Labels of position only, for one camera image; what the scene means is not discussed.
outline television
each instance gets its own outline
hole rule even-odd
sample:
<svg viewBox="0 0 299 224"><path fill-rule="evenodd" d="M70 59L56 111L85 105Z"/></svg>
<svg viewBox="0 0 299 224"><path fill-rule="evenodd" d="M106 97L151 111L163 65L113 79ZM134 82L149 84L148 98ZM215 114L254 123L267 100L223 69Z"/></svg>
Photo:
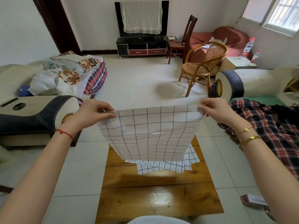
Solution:
<svg viewBox="0 0 299 224"><path fill-rule="evenodd" d="M142 37L142 36L166 36L167 33L167 21L168 21L168 6L169 1L162 1L162 30L160 34L143 34L143 33L126 33L123 30L123 19L121 17L121 3L115 2L115 10L119 28L119 34L121 37Z"/></svg>

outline red plaid cloth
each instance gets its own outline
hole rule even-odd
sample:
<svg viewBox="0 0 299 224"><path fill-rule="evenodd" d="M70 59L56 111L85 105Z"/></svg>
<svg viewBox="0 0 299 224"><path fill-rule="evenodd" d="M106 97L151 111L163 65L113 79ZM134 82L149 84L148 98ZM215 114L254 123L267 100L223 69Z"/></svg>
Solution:
<svg viewBox="0 0 299 224"><path fill-rule="evenodd" d="M88 79L87 85L83 94L96 94L103 86L107 76L107 68L105 61L101 62L98 67L93 69L93 73Z"/></svg>
<svg viewBox="0 0 299 224"><path fill-rule="evenodd" d="M249 99L238 99L230 103L231 108L242 118L251 123L267 146L299 180L299 130L288 120L280 121L278 115L266 106ZM227 125L218 125L236 133Z"/></svg>

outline red sofa cover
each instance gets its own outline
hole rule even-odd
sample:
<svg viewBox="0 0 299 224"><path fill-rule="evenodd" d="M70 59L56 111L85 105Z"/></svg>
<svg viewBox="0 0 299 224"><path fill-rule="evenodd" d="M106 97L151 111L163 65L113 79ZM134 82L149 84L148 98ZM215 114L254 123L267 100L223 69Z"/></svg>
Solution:
<svg viewBox="0 0 299 224"><path fill-rule="evenodd" d="M209 41L211 37L220 39L221 41L224 41L227 38L226 46L228 48L228 52L226 56L241 56L249 41L249 37L246 33L236 30L231 26L221 26L213 32L193 32L190 37L190 46L188 51L201 43ZM206 52L206 49L199 48L190 54L188 61L191 63L201 63L204 60ZM247 58L252 58L251 51Z"/></svg>

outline grid patterned cloth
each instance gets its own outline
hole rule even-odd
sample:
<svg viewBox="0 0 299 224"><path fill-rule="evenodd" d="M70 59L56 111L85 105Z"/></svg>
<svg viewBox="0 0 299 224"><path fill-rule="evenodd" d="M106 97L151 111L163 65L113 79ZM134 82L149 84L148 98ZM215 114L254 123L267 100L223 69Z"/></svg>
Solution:
<svg viewBox="0 0 299 224"><path fill-rule="evenodd" d="M230 103L231 108L254 127L267 146L299 180L299 130L288 120L280 121L278 115L266 106L249 99ZM236 133L225 124L218 124L233 135Z"/></svg>
<svg viewBox="0 0 299 224"><path fill-rule="evenodd" d="M98 66L96 66L91 73L87 81L87 85L84 90L84 94L93 95L96 94L103 86L107 76L107 68L105 61L103 60Z"/></svg>
<svg viewBox="0 0 299 224"><path fill-rule="evenodd" d="M98 122L104 138L124 160L182 161L203 117L197 105L114 111Z"/></svg>
<svg viewBox="0 0 299 224"><path fill-rule="evenodd" d="M125 162L136 163L138 174L146 174L164 169L183 174L184 170L192 170L192 163L198 163L200 161L192 145L189 145L181 162L143 160L125 160Z"/></svg>

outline gold bracelet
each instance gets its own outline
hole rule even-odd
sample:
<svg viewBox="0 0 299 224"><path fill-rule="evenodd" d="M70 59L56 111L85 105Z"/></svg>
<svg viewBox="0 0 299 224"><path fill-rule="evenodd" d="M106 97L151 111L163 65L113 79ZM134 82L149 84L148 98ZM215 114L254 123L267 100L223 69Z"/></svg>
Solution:
<svg viewBox="0 0 299 224"><path fill-rule="evenodd" d="M238 134L236 134L236 135L238 136L238 135L240 135L241 133L248 132L249 129L251 129L251 128L253 128L253 127L245 128L242 132L240 132L240 133L238 133Z"/></svg>
<svg viewBox="0 0 299 224"><path fill-rule="evenodd" d="M256 139L256 138L262 138L262 137L258 135L258 136L253 136L253 137L247 138L246 140L240 142L240 144L239 144L239 148L243 150L241 144L248 143L249 141L251 141L251 140L253 140L253 139Z"/></svg>

